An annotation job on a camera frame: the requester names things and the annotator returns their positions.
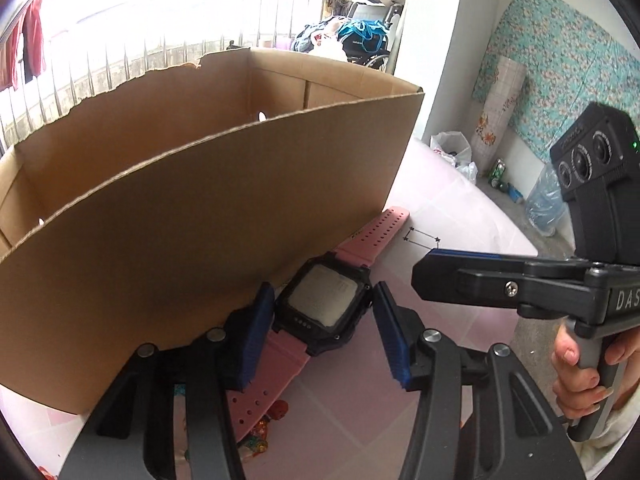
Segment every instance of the pink watch strap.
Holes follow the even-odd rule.
[[[300,339],[284,330],[269,330],[254,380],[243,393],[226,392],[236,442],[260,421],[307,361],[306,345]]]
[[[335,249],[336,257],[355,267],[372,266],[408,218],[409,212],[406,209],[390,207],[356,235],[338,245]]]
[[[396,206],[387,209],[342,242],[335,249],[336,257],[355,267],[370,267],[407,218],[406,209]],[[277,333],[269,330],[254,380],[242,393],[226,393],[236,442],[260,421],[307,361],[309,355],[302,341],[284,330]]]

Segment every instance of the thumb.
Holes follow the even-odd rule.
[[[617,365],[629,359],[640,349],[640,327],[627,330],[607,348],[604,359],[608,365]]]
[[[577,365],[578,359],[580,359],[578,343],[576,343],[574,338],[572,338],[566,331],[564,324],[560,326],[558,335],[556,335],[554,352],[559,360],[564,361],[571,366]]]

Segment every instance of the human hand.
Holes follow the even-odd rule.
[[[558,330],[554,352],[551,354],[558,379],[553,391],[557,396],[558,406],[567,418],[581,418],[597,412],[599,403],[613,394],[604,386],[598,386],[600,377],[594,368],[578,368],[580,349],[566,331],[564,325]],[[605,361],[615,365],[628,360],[617,393],[614,410],[622,408],[634,394],[640,383],[640,327],[627,330],[607,348]]]

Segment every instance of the watch screen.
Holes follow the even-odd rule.
[[[309,319],[331,328],[358,292],[358,283],[339,272],[316,265],[289,296],[289,306]]]

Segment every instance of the beer can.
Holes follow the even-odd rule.
[[[502,177],[504,176],[504,172],[506,170],[507,166],[505,165],[504,161],[501,158],[497,159],[491,171],[489,172],[489,184],[497,189],[497,187],[500,186],[500,183],[502,182]]]

